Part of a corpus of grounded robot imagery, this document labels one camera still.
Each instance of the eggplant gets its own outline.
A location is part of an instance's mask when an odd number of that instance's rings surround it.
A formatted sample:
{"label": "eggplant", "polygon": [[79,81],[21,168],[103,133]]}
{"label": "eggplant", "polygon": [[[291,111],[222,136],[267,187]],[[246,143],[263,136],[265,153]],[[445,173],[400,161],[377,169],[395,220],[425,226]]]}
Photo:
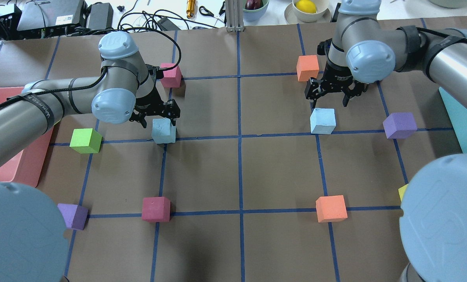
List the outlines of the eggplant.
{"label": "eggplant", "polygon": [[261,0],[247,0],[247,2],[245,2],[245,9],[247,10],[256,10],[261,7],[263,7]]}

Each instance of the pink tray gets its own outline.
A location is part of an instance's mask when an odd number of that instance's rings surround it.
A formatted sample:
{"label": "pink tray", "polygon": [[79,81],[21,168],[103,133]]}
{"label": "pink tray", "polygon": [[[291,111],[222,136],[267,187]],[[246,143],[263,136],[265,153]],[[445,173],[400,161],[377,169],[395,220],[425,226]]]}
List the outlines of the pink tray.
{"label": "pink tray", "polygon": [[[0,88],[0,103],[6,98],[20,94],[22,90],[22,87]],[[49,130],[1,166],[0,181],[37,187],[51,135],[52,130]]]}

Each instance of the lemon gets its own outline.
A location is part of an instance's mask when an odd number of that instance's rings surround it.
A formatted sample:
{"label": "lemon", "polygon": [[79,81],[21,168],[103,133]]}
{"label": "lemon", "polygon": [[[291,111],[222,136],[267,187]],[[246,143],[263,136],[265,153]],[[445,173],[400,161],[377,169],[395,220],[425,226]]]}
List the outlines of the lemon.
{"label": "lemon", "polygon": [[296,3],[296,8],[298,8],[298,10],[300,10],[300,11],[302,11],[304,13],[309,13],[309,14],[317,13],[317,7],[310,0],[299,0]]}

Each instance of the white label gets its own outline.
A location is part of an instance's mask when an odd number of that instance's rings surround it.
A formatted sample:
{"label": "white label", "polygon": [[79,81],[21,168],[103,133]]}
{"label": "white label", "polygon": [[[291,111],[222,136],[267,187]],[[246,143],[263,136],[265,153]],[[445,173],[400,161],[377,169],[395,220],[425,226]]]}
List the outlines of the white label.
{"label": "white label", "polygon": [[56,25],[70,24],[70,23],[72,23],[73,19],[74,19],[74,15],[72,15],[72,14],[69,14],[67,16],[58,16],[56,18]]}

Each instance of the purple cube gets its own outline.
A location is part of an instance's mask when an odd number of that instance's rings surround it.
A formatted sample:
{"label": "purple cube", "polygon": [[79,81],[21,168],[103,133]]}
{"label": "purple cube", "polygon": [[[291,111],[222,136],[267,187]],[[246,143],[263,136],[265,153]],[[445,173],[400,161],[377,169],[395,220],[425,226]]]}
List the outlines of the purple cube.
{"label": "purple cube", "polygon": [[[160,68],[172,67],[175,64],[163,63],[160,64]],[[165,88],[179,88],[181,86],[181,70],[179,66],[172,70],[164,71],[164,78],[160,80],[162,86]]]}
{"label": "purple cube", "polygon": [[148,222],[171,220],[171,201],[166,197],[143,198],[141,219]]}
{"label": "purple cube", "polygon": [[58,204],[58,209],[60,209],[68,229],[83,230],[89,211],[87,208],[79,205]]}
{"label": "purple cube", "polygon": [[388,139],[406,139],[411,136],[418,126],[412,112],[394,112],[383,122]]}

